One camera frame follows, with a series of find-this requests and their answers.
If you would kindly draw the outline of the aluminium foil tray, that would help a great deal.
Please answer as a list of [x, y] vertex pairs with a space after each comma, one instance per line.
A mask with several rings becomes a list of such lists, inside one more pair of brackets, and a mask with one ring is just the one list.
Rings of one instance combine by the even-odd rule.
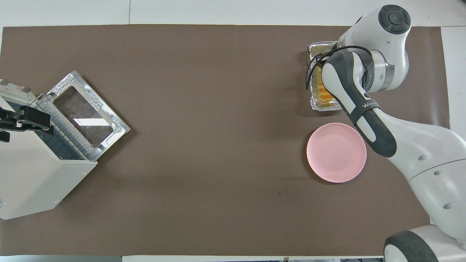
[[314, 71], [317, 67], [323, 67], [322, 63], [325, 62], [324, 59], [322, 62], [319, 62], [319, 54], [324, 55], [330, 52], [335, 46], [336, 41], [322, 41], [317, 43], [312, 43], [308, 46], [308, 69], [306, 75], [306, 87], [307, 90], [311, 91], [310, 104], [313, 110], [315, 111], [338, 111], [341, 109], [338, 101], [332, 99], [329, 103], [321, 103], [317, 97], [317, 89], [315, 87], [315, 77]]

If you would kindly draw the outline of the glass oven door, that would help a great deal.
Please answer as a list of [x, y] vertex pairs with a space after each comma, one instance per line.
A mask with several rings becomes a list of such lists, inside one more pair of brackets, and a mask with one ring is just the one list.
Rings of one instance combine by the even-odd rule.
[[40, 95], [53, 104], [84, 136], [90, 148], [90, 162], [97, 161], [130, 127], [113, 111], [93, 88], [72, 71], [50, 91]]

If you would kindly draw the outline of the metal oven rack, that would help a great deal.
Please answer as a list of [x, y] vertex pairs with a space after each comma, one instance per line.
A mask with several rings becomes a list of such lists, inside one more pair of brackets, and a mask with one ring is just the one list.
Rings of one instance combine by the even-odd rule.
[[61, 160], [88, 160], [88, 143], [68, 118], [53, 104], [52, 100], [42, 97], [36, 100], [36, 109], [51, 116], [48, 132], [37, 131], [38, 137]]

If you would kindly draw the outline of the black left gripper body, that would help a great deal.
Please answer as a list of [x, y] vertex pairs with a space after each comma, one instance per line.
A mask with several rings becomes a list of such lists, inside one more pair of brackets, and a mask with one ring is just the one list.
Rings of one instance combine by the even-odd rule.
[[18, 124], [20, 116], [24, 115], [24, 110], [7, 111], [0, 108], [0, 130], [23, 130], [22, 124]]

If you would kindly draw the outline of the pink round plate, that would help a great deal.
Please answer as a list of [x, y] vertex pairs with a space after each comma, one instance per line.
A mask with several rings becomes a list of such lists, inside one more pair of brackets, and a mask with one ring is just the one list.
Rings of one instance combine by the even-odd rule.
[[359, 132], [342, 123], [324, 124], [309, 137], [306, 158], [313, 172], [331, 183], [345, 183], [366, 165], [366, 143]]

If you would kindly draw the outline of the sliced yellow bread loaf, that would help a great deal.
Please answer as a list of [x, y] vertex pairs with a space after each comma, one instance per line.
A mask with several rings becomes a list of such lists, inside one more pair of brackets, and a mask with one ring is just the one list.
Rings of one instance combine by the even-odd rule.
[[333, 96], [328, 93], [326, 88], [324, 87], [323, 81], [322, 81], [322, 68], [317, 67], [314, 71], [314, 79], [315, 79], [315, 87], [317, 89], [317, 97], [321, 103], [329, 103], [332, 99]]

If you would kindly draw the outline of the brown table mat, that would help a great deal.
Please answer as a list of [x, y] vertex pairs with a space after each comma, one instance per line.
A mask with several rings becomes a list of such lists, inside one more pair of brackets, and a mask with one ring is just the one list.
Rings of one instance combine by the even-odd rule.
[[1, 255], [382, 255], [429, 224], [408, 182], [368, 150], [328, 183], [306, 145], [307, 47], [347, 26], [4, 28], [0, 79], [39, 95], [77, 71], [130, 126], [46, 212], [0, 221]]

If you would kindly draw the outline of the cream toaster oven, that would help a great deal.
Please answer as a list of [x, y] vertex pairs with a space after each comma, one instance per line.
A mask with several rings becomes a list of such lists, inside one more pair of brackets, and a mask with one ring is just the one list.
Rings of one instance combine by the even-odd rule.
[[[36, 109], [31, 92], [0, 80], [0, 108]], [[10, 132], [10, 142], [0, 142], [0, 219], [13, 219], [54, 209], [98, 161], [61, 160], [36, 131]]]

